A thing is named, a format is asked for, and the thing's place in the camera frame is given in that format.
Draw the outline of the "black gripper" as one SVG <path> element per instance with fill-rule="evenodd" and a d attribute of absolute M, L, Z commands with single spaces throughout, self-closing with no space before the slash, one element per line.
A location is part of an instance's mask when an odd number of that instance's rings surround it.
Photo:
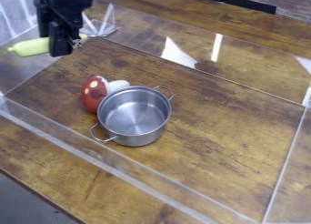
<path fill-rule="evenodd" d="M 92 0 L 33 0 L 33 5 L 39 35 L 48 37 L 49 55 L 71 55 L 81 43 L 81 13 L 92 6 Z"/>

